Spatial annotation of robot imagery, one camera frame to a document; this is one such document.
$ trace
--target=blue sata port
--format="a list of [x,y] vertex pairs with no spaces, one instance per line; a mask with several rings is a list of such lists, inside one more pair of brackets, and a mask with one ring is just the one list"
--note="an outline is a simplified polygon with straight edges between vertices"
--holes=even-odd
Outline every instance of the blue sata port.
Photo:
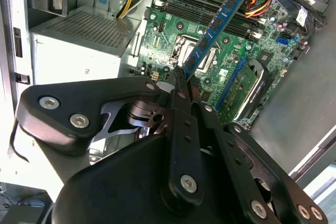
[[277,42],[280,43],[280,44],[283,44],[285,46],[288,46],[289,45],[289,40],[288,39],[285,39],[285,38],[282,38],[282,37],[278,37],[277,38]]

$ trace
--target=metal screw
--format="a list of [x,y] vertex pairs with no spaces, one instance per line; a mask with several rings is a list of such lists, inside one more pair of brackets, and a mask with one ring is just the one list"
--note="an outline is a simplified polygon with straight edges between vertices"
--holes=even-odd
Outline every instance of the metal screw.
[[193,177],[184,174],[181,177],[181,185],[188,192],[193,194],[197,190],[197,184]]
[[309,215],[308,211],[306,210],[306,208],[304,208],[301,205],[298,205],[298,210],[299,210],[300,214],[302,214],[302,216],[304,218],[306,218],[307,220],[310,219],[310,215]]
[[267,213],[263,205],[257,200],[252,200],[251,202],[252,210],[259,216],[261,219],[266,219]]
[[155,89],[155,87],[153,85],[151,85],[150,83],[147,83],[146,86],[147,86],[147,88],[149,88],[151,90]]
[[241,133],[241,132],[242,132],[241,128],[239,128],[237,125],[233,126],[233,128],[234,128],[235,131],[238,132],[238,133]]
[[323,220],[322,214],[315,207],[311,207],[310,209],[316,218],[318,218],[319,220]]
[[178,92],[178,95],[179,95],[180,97],[182,97],[183,99],[185,99],[185,94],[184,94],[184,93],[182,93],[182,92]]
[[90,124],[90,120],[82,114],[74,114],[70,117],[70,123],[76,128],[86,128]]
[[209,105],[205,105],[204,108],[208,111],[208,112],[212,112],[212,108]]
[[59,107],[59,102],[53,97],[42,97],[39,104],[47,110],[54,110]]

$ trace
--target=blue ram stick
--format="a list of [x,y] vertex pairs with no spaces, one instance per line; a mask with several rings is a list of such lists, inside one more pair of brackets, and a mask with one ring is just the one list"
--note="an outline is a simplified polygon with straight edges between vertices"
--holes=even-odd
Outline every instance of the blue ram stick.
[[184,65],[187,81],[189,81],[198,65],[207,55],[213,43],[215,43],[218,35],[221,34],[243,2],[244,0],[225,0],[221,8],[216,13],[216,16],[211,20],[210,24],[206,28],[202,38],[198,41],[197,45],[190,53]]

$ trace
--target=power supply vent grille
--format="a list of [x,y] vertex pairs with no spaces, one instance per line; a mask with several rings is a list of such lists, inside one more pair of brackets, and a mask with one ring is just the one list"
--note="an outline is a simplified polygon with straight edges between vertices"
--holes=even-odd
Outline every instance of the power supply vent grille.
[[64,18],[47,28],[114,48],[121,45],[131,29],[121,22],[83,11]]

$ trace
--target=circuit board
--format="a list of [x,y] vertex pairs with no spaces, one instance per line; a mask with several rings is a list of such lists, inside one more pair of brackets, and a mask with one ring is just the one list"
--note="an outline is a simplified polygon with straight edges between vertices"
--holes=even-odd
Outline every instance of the circuit board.
[[[135,74],[166,80],[175,66],[185,63],[223,1],[153,0]],[[275,2],[259,19],[241,16],[230,21],[195,75],[201,80],[202,100],[216,107],[243,60],[218,116],[223,124],[236,121],[249,129],[288,66],[308,46],[304,50],[301,44],[306,44],[307,37],[286,28],[291,18]]]

